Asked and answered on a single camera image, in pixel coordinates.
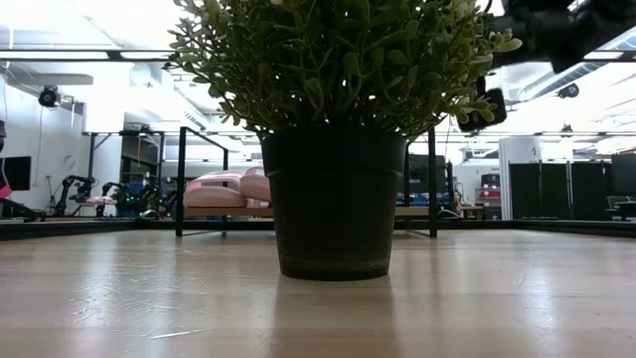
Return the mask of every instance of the camera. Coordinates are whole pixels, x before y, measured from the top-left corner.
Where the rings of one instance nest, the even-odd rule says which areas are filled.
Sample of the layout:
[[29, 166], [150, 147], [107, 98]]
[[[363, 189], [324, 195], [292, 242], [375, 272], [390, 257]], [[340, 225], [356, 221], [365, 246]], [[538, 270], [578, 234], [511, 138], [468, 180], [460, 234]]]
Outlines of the camera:
[[571, 84], [563, 89], [560, 89], [556, 93], [556, 95], [558, 95], [559, 98], [574, 98], [578, 96], [579, 93], [580, 89], [578, 88], [578, 86], [576, 84]]
[[45, 86], [38, 102], [45, 108], [57, 108], [62, 103], [62, 96], [58, 93], [57, 86]]

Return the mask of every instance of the chair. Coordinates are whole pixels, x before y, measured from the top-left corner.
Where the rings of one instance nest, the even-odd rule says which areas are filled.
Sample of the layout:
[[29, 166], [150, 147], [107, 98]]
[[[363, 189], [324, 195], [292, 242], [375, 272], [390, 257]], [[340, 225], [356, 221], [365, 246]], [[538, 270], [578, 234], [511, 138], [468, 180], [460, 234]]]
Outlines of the chair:
[[612, 221], [627, 221], [627, 217], [632, 215], [636, 208], [636, 198], [630, 196], [608, 196], [607, 204]]

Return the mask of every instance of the monitor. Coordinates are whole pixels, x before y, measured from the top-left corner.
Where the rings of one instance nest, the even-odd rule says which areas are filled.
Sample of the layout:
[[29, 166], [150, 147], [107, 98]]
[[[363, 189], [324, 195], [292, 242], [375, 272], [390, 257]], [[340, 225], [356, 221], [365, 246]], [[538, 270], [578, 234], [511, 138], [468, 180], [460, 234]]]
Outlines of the monitor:
[[0, 168], [12, 191], [31, 190], [31, 157], [0, 158]]
[[636, 154], [612, 155], [616, 194], [636, 195]]
[[[444, 157], [438, 155], [435, 158], [437, 172], [437, 193], [445, 193], [448, 191], [446, 186], [446, 171]], [[410, 154], [408, 156], [408, 175], [409, 192], [428, 193], [428, 155]], [[403, 181], [399, 181], [399, 191], [403, 192]]]

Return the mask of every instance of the fluorescent light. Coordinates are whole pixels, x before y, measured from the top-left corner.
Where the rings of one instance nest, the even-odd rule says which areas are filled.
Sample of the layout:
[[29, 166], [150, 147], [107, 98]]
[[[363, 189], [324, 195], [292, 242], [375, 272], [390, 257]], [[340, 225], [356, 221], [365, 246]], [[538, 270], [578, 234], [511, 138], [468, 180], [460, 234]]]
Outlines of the fluorescent light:
[[173, 53], [168, 51], [122, 51], [121, 57], [126, 60], [166, 60]]
[[616, 60], [623, 56], [621, 51], [594, 51], [585, 56], [586, 60]]
[[108, 60], [103, 51], [0, 50], [0, 60]]

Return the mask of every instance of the white wall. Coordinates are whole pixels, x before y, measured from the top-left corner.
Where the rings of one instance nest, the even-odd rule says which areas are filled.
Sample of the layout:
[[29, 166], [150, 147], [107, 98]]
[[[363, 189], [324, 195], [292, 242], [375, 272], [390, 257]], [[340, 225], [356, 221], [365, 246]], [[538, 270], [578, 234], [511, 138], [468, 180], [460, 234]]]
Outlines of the white wall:
[[[69, 110], [42, 108], [34, 96], [6, 86], [4, 78], [0, 77], [0, 115], [3, 117], [5, 116], [3, 95], [5, 94], [7, 138], [0, 155], [2, 157], [32, 157], [33, 186], [30, 191], [13, 193], [11, 199], [32, 209], [45, 209], [51, 196], [47, 176], [51, 176], [51, 185], [55, 191], [67, 175], [86, 175], [89, 141], [87, 137], [81, 136], [82, 116], [76, 115], [72, 126], [72, 115]], [[41, 114], [42, 133], [40, 133]], [[70, 156], [70, 159], [65, 163], [67, 156]], [[69, 211], [76, 207], [72, 202], [68, 205]]]

